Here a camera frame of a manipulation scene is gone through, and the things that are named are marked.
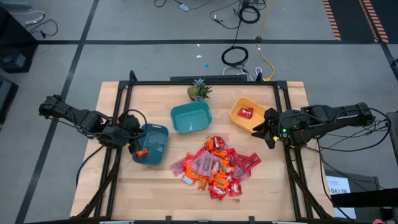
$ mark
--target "gray floor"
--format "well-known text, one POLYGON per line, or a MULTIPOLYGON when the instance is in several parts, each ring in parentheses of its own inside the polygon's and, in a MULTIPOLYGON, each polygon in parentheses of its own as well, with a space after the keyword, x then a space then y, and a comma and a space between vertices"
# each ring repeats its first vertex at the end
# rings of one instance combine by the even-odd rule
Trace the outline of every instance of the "gray floor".
MULTIPOLYGON (((184 1, 193 6, 199 1, 184 1)), ((53 40, 80 38, 93 0, 34 1, 34 10, 43 10, 57 20, 60 32, 53 40)), ((208 13, 227 5, 227 0, 212 1, 197 11, 183 12, 168 1, 156 8, 152 1, 100 0, 88 39, 232 39, 233 30, 215 24, 208 13)), ((232 11, 218 14, 227 25, 237 23, 232 11)), ((240 39, 253 39, 261 24, 242 26, 240 39)), ((321 0, 278 0, 269 16, 265 39, 332 40, 333 34, 321 0)), ((93 110, 101 82, 127 79, 134 70, 139 80, 168 80, 170 76, 221 75, 220 55, 230 45, 86 45, 83 48, 67 103, 93 110)), ((255 45, 249 50, 246 68, 254 73, 268 65, 255 45)), ((396 111, 398 82, 379 45, 261 45, 274 64, 274 80, 303 81, 310 104, 331 106, 366 102, 383 112, 396 111)), ((389 45, 398 57, 398 46, 389 45)), ((0 217, 13 223, 24 197, 50 122, 37 116, 45 96, 59 94, 67 76, 76 45, 41 45, 32 68, 26 74, 3 74, 20 88, 5 125, 0 131, 0 217)), ((230 60, 238 53, 228 55, 230 60)), ((345 129, 340 133, 352 133, 345 129)), ((360 141, 347 141, 336 148, 354 149, 377 142, 380 134, 360 141)), ((326 138, 328 146, 336 139, 326 138)), ((59 124, 52 141, 26 222, 68 218, 75 193, 75 174, 81 164, 87 140, 73 129, 59 124)), ((398 187, 397 164, 389 138, 367 151, 324 152, 325 160, 336 168, 379 177, 383 187, 398 187)))

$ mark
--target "white label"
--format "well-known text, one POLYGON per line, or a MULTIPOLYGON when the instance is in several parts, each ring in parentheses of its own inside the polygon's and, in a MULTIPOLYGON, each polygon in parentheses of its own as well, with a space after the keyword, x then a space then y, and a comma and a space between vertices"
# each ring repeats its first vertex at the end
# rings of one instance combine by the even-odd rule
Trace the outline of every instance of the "white label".
MULTIPOLYGON (((347 178, 332 177, 327 175, 326 180, 328 182, 330 195, 351 193, 347 178)), ((345 214, 347 214, 347 216, 349 216, 350 218, 356 219, 354 208, 340 208, 340 209, 342 209, 342 211, 345 214)), ((335 208, 335 217, 346 218, 337 208, 335 208)))

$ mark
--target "yellow cable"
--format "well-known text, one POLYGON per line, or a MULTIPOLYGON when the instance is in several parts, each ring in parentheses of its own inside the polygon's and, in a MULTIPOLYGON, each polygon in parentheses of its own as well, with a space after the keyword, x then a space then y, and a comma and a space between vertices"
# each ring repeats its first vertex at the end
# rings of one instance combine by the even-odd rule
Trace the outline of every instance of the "yellow cable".
MULTIPOLYGON (((264 31, 264 29, 266 28, 266 25, 267 25, 267 19, 268 19, 269 12, 271 11, 271 8, 272 8, 273 5, 274 5, 274 0, 271 0, 271 3, 270 3, 270 5, 267 8, 266 15, 264 17, 264 23, 262 24, 262 27, 261 27, 261 31, 260 31, 260 37, 261 38, 262 38, 262 33, 263 33, 263 31, 264 31)), ((257 47, 257 50, 260 52, 261 57, 271 66, 271 69, 272 69, 272 75, 270 77, 268 77, 268 78, 265 78, 264 81, 271 81, 271 78, 275 75, 275 68, 274 68, 273 64, 261 52, 258 44, 256 44, 256 47, 257 47)))

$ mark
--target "wooden table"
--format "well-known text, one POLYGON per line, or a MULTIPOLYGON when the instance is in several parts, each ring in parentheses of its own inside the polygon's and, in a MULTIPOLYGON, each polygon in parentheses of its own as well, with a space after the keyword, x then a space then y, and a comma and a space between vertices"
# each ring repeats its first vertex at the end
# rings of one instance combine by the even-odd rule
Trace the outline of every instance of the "wooden table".
MULTIPOLYGON (((190 134, 178 134, 172 126, 170 110, 190 102, 187 87, 133 86, 130 108, 144 113, 148 123, 166 126, 169 129, 169 141, 164 161, 158 167, 133 162, 128 149, 123 149, 112 219, 164 220, 165 216, 171 215, 173 220, 248 220, 248 216, 254 216, 257 221, 295 220, 282 144, 278 142, 275 149, 268 149, 264 140, 252 137, 233 124, 229 117, 229 110, 241 96, 266 108, 276 108, 273 87, 214 86, 210 99, 206 100, 213 115, 210 127, 190 134), (181 176, 175 177, 171 172, 170 165, 187 152, 196 153, 206 136, 221 136, 238 153, 250 155, 256 152, 261 158, 262 162, 253 168, 251 178, 242 183, 242 195, 225 197, 222 202, 212 200, 207 189, 204 192, 197 190, 198 184, 189 186, 181 181, 181 176)), ((288 82, 288 87, 293 109, 299 110, 308 105, 302 82, 288 82)), ((102 84, 97 111, 112 116, 117 88, 118 82, 102 84)), ((282 105, 285 105, 282 91, 280 95, 282 105)), ((97 140, 89 140, 85 157, 99 146, 97 140)), ((309 146, 316 147, 314 142, 310 142, 309 146)), ((104 155, 105 150, 100 151, 82 169, 71 215, 82 211, 98 189, 104 155)), ((334 215, 333 207, 323 192, 318 154, 302 149, 302 157, 308 188, 323 208, 334 215)), ((297 189, 304 217, 303 197, 297 189)), ((105 214, 107 201, 108 192, 104 194, 102 215, 105 214)))

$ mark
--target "black metal frame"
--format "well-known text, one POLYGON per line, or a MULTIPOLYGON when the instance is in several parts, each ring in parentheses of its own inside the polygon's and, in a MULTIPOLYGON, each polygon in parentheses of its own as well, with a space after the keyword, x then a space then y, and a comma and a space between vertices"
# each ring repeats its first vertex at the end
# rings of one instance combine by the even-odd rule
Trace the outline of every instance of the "black metal frame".
MULTIPOLYGON (((116 94, 116 101, 113 111, 113 121, 117 120, 117 116, 120 109, 122 93, 124 89, 127 88, 126 100, 124 102, 124 109, 123 111, 127 111, 129 109, 129 102, 131 99, 132 88, 135 85, 191 85, 190 81, 138 81, 134 72, 130 71, 130 79, 128 81, 119 81, 118 85, 118 92, 116 94)), ((286 104, 286 109, 291 110, 290 104, 290 97, 289 91, 287 88, 286 81, 274 81, 274 82, 264 82, 262 80, 262 75, 259 74, 255 82, 234 82, 234 81, 213 81, 213 82, 206 82, 208 85, 263 85, 263 86, 272 86, 274 89, 275 94, 275 102, 276 108, 279 113, 282 112, 282 103, 280 100, 279 90, 282 89, 284 94, 284 100, 286 104)), ((290 150, 292 148, 289 146, 288 142, 284 142, 284 152, 285 152, 285 160, 287 165, 287 171, 289 176, 289 184, 290 184, 290 191, 292 195, 292 203, 294 208, 294 215, 297 222, 307 222, 307 223, 344 223, 342 221, 334 220, 333 217, 329 216, 322 207, 318 204, 315 200, 315 197, 311 194, 311 192, 307 188, 307 181, 305 178, 305 171, 303 168, 302 157, 300 153, 300 149, 294 149, 295 152, 295 160, 292 159, 290 155, 290 150), (297 170, 295 170, 293 166, 293 162, 296 161, 297 163, 297 170), (300 187, 304 195, 304 203, 305 203, 305 210, 307 217, 302 217, 300 212, 300 205, 299 205, 299 198, 297 195, 297 188, 296 184, 300 187), (318 216, 321 219, 313 218, 312 208, 318 213, 318 216)), ((118 172, 119 172, 119 165, 121 160, 121 150, 122 148, 116 148, 116 155, 114 159, 114 165, 111 171, 108 173, 109 170, 109 163, 111 160, 112 155, 111 148, 106 149, 106 154, 104 158, 103 170, 101 173, 101 180, 99 185, 101 186, 91 202, 87 207, 82 211, 77 217, 72 217, 69 220, 57 220, 51 222, 40 222, 40 223, 99 223, 103 221, 110 221, 112 217, 113 211, 113 203, 114 203, 114 195, 116 191, 116 184, 118 179, 118 172), (102 199, 103 199, 103 192, 106 190, 108 184, 111 184, 110 191, 109 191, 109 199, 108 204, 106 207, 106 215, 104 217, 100 216, 101 206, 102 206, 102 199), (89 214, 94 209, 93 217, 88 217, 89 214)), ((172 221, 171 216, 166 216, 165 220, 135 220, 134 223, 193 223, 199 221, 172 221)), ((208 223, 271 223, 271 222, 257 222, 254 220, 254 217, 248 217, 248 222, 224 222, 224 221, 208 221, 208 223)))

